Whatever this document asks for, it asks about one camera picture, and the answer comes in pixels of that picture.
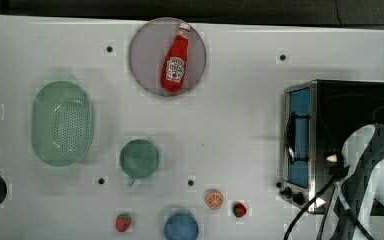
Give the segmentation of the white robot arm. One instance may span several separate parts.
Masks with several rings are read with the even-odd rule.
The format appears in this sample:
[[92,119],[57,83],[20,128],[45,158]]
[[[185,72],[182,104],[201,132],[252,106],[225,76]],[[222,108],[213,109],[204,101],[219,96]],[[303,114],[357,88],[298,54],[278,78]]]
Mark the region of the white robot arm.
[[333,183],[317,240],[377,240],[370,216],[375,202],[384,206],[384,124],[356,130],[341,154],[347,174]]

